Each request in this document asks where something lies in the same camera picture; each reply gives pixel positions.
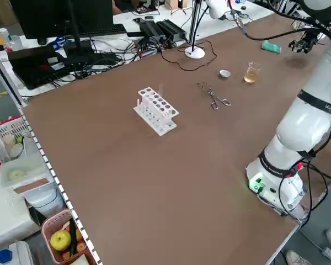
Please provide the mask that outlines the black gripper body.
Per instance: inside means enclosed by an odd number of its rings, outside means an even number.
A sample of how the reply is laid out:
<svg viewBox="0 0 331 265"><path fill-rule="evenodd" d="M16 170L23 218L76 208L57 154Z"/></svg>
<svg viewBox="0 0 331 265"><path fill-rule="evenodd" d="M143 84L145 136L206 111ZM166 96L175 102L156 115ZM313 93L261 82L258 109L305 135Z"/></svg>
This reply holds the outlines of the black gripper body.
<svg viewBox="0 0 331 265"><path fill-rule="evenodd" d="M309 45L311 50L319 42L321 37L323 36L322 33L319 31L305 31L300 39L300 45Z"/></svg>

